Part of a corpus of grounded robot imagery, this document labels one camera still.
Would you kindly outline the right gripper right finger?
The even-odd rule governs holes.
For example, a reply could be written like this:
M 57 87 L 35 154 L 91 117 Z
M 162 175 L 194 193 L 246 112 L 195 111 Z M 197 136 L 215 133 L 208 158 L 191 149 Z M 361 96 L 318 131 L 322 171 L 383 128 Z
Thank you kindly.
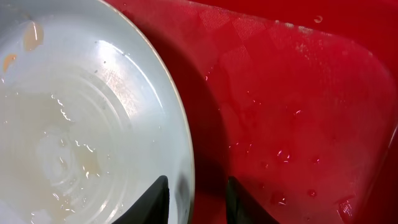
M 233 176 L 228 177 L 225 200 L 227 224 L 279 224 Z

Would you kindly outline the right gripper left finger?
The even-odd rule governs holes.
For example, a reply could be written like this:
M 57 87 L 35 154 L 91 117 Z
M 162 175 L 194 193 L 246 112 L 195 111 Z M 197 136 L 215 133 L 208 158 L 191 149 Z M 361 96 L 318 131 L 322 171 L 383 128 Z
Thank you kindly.
M 161 175 L 113 224 L 168 224 L 169 204 L 168 178 Z

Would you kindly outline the light blue plate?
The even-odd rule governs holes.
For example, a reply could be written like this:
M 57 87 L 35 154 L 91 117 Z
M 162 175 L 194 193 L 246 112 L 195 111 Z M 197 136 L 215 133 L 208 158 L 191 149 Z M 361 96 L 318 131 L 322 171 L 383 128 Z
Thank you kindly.
M 190 131 L 146 36 L 104 1 L 2 1 L 1 222 L 112 223 L 162 175 L 189 223 Z

